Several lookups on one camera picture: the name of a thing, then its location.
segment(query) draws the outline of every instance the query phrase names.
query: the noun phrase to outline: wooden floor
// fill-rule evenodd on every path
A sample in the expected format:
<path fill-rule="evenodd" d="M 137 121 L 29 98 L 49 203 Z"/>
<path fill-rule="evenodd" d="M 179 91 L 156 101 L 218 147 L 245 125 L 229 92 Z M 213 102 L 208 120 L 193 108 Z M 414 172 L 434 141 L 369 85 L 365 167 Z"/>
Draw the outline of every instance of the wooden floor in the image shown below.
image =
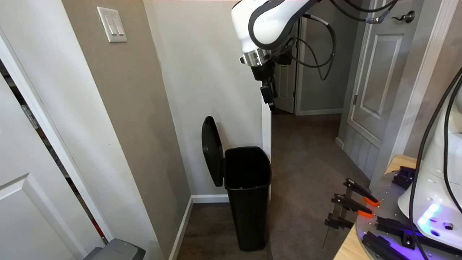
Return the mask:
<path fill-rule="evenodd" d="M 193 205 L 179 260 L 270 260 L 268 247 L 238 248 L 229 203 Z"/>
<path fill-rule="evenodd" d="M 327 260 L 348 229 L 323 225 L 330 196 L 345 192 L 345 177 L 366 186 L 366 177 L 335 144 L 338 115 L 273 118 L 273 182 L 265 250 L 238 250 L 228 205 L 195 205 L 180 260 Z"/>

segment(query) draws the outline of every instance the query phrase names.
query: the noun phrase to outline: baseboard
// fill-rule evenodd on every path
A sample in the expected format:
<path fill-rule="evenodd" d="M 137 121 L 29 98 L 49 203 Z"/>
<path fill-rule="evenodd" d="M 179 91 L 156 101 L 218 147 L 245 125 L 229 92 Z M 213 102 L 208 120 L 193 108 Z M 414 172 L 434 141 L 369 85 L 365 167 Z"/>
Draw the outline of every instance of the baseboard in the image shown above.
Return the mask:
<path fill-rule="evenodd" d="M 229 198 L 226 193 L 218 195 L 192 195 L 193 203 L 228 203 Z"/>
<path fill-rule="evenodd" d="M 335 137 L 335 143 L 336 143 L 338 147 L 340 147 L 342 150 L 345 150 L 345 148 L 343 148 L 343 147 L 345 147 L 345 143 L 342 141 L 342 138 Z"/>
<path fill-rule="evenodd" d="M 176 232 L 176 238 L 174 238 L 169 260 L 176 260 L 177 252 L 179 252 L 179 250 L 182 247 L 185 231 L 186 231 L 186 226 L 187 226 L 187 222 L 189 222 L 189 215 L 190 215 L 190 211 L 192 211 L 192 203 L 193 203 L 192 200 L 193 199 L 189 198 L 186 209 L 185 209 L 185 213 L 183 213 L 182 224 L 179 225 L 177 232 Z"/>
<path fill-rule="evenodd" d="M 322 114 L 342 114 L 343 108 L 332 108 L 332 109 L 300 109 L 296 115 L 322 115 Z"/>

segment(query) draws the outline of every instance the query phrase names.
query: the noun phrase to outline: black trash can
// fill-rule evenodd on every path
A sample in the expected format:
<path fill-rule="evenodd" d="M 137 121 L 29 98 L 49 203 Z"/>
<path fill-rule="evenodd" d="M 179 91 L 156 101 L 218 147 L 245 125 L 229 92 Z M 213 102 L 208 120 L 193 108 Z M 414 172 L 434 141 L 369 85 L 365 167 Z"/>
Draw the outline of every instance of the black trash can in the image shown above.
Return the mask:
<path fill-rule="evenodd" d="M 264 248 L 271 183 L 268 157 L 260 147 L 235 147 L 224 156 L 212 117 L 206 117 L 202 124 L 202 151 L 215 185 L 222 186 L 225 179 L 239 248 Z"/>

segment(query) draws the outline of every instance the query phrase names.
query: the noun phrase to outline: light switch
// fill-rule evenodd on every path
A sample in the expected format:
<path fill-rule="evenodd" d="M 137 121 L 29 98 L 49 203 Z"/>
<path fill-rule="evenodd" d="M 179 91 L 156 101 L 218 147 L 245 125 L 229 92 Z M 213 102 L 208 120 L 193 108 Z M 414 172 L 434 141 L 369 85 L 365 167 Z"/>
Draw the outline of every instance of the light switch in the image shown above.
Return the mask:
<path fill-rule="evenodd" d="M 101 23 L 104 26 L 104 31 L 108 42 L 127 42 L 127 34 L 124 31 L 124 26 L 121 24 L 121 18 L 118 10 L 96 7 Z"/>

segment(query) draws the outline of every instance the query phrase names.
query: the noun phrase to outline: trash can lid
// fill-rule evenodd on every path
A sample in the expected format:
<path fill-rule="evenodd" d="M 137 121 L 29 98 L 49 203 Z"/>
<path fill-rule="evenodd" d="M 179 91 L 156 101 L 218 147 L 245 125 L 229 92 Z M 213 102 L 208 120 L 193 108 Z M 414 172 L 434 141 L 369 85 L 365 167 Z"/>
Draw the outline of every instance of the trash can lid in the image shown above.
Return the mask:
<path fill-rule="evenodd" d="M 224 154 L 216 124 L 211 115 L 208 115 L 202 124 L 202 153 L 215 186 L 222 186 Z"/>

